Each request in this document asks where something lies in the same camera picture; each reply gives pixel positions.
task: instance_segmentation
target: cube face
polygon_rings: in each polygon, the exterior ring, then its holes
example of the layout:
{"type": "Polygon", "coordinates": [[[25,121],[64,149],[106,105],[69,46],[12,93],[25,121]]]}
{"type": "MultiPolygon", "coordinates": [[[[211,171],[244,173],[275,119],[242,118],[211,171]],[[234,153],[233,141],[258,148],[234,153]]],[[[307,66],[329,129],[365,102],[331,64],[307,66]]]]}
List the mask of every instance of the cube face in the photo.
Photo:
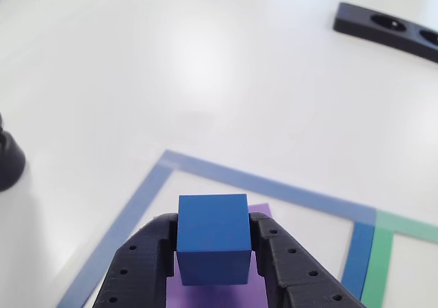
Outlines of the cube face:
{"type": "Polygon", "coordinates": [[[177,252],[183,285],[248,283],[251,251],[177,252]]]}
{"type": "Polygon", "coordinates": [[[179,197],[177,257],[184,285],[246,284],[250,256],[245,194],[179,197]]]}

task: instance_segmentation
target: blue tape line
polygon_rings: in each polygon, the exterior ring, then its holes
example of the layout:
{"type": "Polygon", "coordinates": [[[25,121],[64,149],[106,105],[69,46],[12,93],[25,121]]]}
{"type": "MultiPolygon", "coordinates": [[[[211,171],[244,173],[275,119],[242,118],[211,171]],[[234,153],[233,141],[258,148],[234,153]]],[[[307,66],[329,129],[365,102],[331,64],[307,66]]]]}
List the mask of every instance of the blue tape line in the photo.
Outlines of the blue tape line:
{"type": "MultiPolygon", "coordinates": [[[[355,230],[353,231],[348,261],[344,271],[344,278],[347,277],[346,281],[348,279],[347,275],[355,274],[356,263],[354,261],[361,261],[362,265],[365,261],[365,258],[360,256],[362,255],[361,250],[353,248],[359,247],[360,242],[364,240],[369,240],[371,247],[372,235],[371,238],[364,238],[360,234],[362,234],[364,229],[368,229],[368,231],[370,229],[374,230],[376,222],[375,209],[367,207],[366,205],[351,203],[263,177],[254,176],[246,172],[206,162],[194,157],[166,151],[140,185],[131,200],[121,211],[112,226],[108,229],[107,233],[103,236],[65,293],[61,302],[58,304],[58,308],[82,307],[105,274],[114,253],[132,233],[133,228],[138,224],[142,215],[172,174],[173,170],[182,170],[193,175],[226,183],[251,192],[278,198],[328,214],[334,214],[342,218],[352,219],[356,221],[356,224],[355,230]]],[[[347,285],[347,288],[353,289],[354,286],[347,285]]]]}
{"type": "Polygon", "coordinates": [[[73,283],[57,305],[58,308],[82,307],[111,264],[114,253],[126,242],[143,213],[172,174],[172,169],[156,164],[131,200],[103,236],[73,283]]]}
{"type": "Polygon", "coordinates": [[[324,194],[310,192],[301,188],[279,183],[267,178],[254,176],[201,159],[189,157],[172,151],[164,152],[160,163],[171,165],[179,170],[226,183],[251,192],[278,198],[283,201],[320,210],[342,218],[373,225],[376,223],[376,210],[366,205],[353,203],[324,194]]]}
{"type": "Polygon", "coordinates": [[[360,222],[355,223],[344,275],[342,276],[342,285],[359,300],[362,297],[362,290],[367,276],[373,236],[373,226],[361,224],[360,222]]]}

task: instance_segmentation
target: white table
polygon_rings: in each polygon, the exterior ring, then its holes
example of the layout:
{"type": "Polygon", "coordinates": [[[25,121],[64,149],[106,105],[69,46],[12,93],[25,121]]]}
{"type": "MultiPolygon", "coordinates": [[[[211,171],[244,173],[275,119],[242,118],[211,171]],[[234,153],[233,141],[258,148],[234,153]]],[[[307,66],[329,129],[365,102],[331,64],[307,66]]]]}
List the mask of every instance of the white table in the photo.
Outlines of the white table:
{"type": "Polygon", "coordinates": [[[334,32],[340,1],[438,28],[438,0],[0,0],[5,307],[54,307],[165,149],[438,224],[438,65],[334,32]]]}

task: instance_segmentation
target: black plastic holder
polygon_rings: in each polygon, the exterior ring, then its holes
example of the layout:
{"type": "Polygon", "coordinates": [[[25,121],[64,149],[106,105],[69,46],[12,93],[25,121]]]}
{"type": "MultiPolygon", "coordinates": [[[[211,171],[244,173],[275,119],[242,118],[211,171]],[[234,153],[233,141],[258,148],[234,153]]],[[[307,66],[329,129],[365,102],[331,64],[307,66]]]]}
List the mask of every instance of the black plastic holder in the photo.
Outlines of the black plastic holder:
{"type": "Polygon", "coordinates": [[[340,3],[333,29],[438,62],[438,33],[395,16],[340,3]]]}
{"type": "MultiPolygon", "coordinates": [[[[249,218],[269,308],[365,308],[275,220],[258,212],[249,218]]],[[[164,214],[127,240],[114,255],[93,307],[165,308],[177,225],[178,214],[164,214]]]]}
{"type": "Polygon", "coordinates": [[[11,134],[3,130],[0,114],[0,192],[11,188],[20,179],[25,165],[25,154],[11,134]]]}

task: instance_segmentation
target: screw hole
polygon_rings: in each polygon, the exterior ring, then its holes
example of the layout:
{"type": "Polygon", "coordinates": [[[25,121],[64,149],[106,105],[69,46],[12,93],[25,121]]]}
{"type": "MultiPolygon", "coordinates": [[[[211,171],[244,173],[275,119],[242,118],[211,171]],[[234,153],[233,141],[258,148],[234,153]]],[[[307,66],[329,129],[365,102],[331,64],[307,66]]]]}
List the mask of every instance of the screw hole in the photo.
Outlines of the screw hole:
{"type": "Polygon", "coordinates": [[[385,29],[391,29],[398,32],[406,31],[406,26],[390,16],[372,15],[371,20],[385,29]]]}
{"type": "Polygon", "coordinates": [[[431,44],[434,44],[435,46],[438,46],[438,34],[436,34],[435,32],[422,29],[420,31],[420,35],[425,40],[429,41],[431,44]]]}

